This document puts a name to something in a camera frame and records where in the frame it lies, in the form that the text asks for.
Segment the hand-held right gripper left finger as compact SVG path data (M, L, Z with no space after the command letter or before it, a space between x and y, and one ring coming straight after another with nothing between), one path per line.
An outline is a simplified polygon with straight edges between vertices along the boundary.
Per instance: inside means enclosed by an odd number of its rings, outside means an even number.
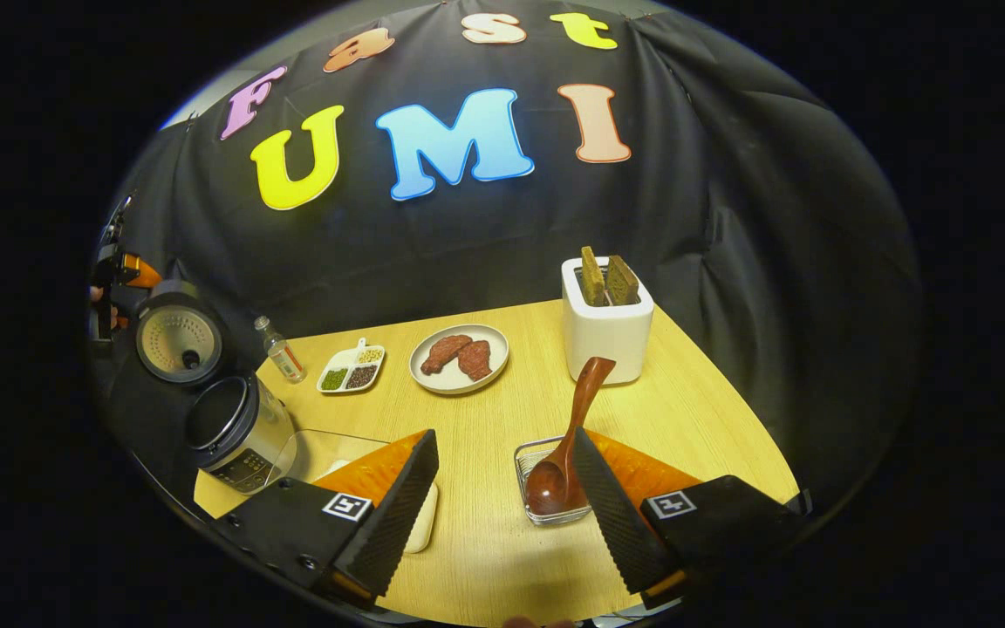
M424 429L317 481L283 474L211 528L304 590L372 607L387 593L438 468L436 432Z

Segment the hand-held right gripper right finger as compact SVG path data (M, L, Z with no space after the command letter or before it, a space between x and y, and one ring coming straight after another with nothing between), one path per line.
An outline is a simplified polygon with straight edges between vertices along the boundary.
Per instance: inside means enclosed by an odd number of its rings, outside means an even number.
M647 608L691 597L793 546L804 516L733 474L701 481L576 430L574 468L627 591Z

